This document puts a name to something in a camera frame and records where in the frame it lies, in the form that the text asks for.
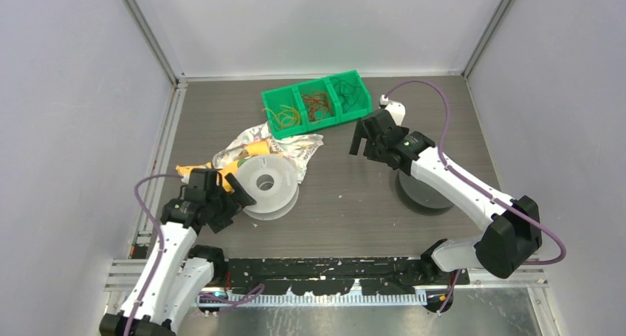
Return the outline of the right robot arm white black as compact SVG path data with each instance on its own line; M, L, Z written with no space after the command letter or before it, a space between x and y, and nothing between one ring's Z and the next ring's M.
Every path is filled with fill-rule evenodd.
M476 179L444 155L430 138L398 126L389 111L377 109L357 121L349 153L383 162L423 182L460 208L480 235L442 239L422 253L422 277L441 284L455 270L484 268L508 278L543 244L537 203L514 199Z

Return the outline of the white plastic cable spool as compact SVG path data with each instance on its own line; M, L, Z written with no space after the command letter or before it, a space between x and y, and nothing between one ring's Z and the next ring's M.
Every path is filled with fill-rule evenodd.
M295 166L277 154L258 155L246 160L237 170L236 179L255 200L243 211L250 217L271 221L285 216L299 194Z

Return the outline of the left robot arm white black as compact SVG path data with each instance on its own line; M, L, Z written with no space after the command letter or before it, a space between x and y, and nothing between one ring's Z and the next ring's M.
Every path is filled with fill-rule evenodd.
M103 316L102 335L176 335L201 290L220 286L227 275L223 250L196 244L202 228L218 233L243 208L256 203L234 174L194 168L179 196L164 205L156 219L139 193L148 180L135 185L134 195L152 222L156 244L122 306Z

